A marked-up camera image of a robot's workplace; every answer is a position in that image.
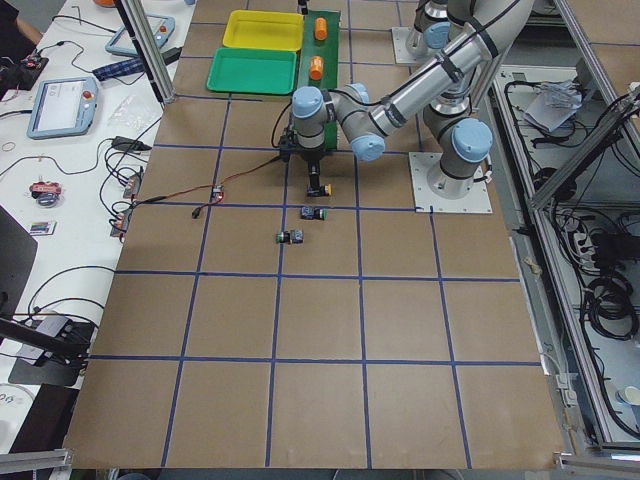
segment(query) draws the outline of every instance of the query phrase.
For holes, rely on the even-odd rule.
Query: brown tiled table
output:
[[[274,155],[286,99],[204,88],[236,8],[200,0],[140,194],[221,179]],[[413,2],[314,0],[342,11],[341,83],[372,97],[410,69],[386,29]],[[299,158],[135,211],[66,445],[77,467],[527,468],[562,450],[508,232],[492,215],[416,214],[417,119],[358,164],[323,160],[307,199]],[[298,218],[303,204],[326,221]],[[302,245],[274,235],[303,228]]]

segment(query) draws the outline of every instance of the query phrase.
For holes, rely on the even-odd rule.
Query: white mounting plate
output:
[[[485,182],[474,183],[469,193],[459,200],[442,198],[431,190],[427,185],[427,172],[440,161],[441,156],[441,153],[409,153],[416,212],[429,213],[433,209],[436,213],[493,213]],[[474,177],[480,178],[482,175],[482,169],[478,167]]]
[[[392,27],[391,38],[393,39],[393,54],[396,63],[401,65],[422,65],[427,61],[427,57],[415,57],[407,50],[406,42],[411,29],[409,27]]]

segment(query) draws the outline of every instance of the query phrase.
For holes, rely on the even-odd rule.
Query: orange cylinder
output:
[[[314,36],[316,40],[326,40],[329,30],[327,27],[327,20],[324,17],[316,18],[316,24],[314,29]]]
[[[321,80],[324,73],[324,59],[319,56],[311,57],[309,64],[309,78],[311,80]]]

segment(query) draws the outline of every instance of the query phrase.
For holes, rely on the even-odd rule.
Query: robotic arm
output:
[[[340,123],[358,160],[372,161],[384,153],[384,138],[423,110],[423,119],[444,152],[438,168],[428,175],[430,185],[445,198],[464,196],[492,144],[489,128],[468,118],[474,70],[509,48],[524,27],[533,1],[449,0],[451,34],[459,34],[377,102],[370,103],[362,84],[329,91],[316,87],[296,90],[292,100],[294,141],[309,165],[308,194],[330,194],[318,179],[328,122]]]

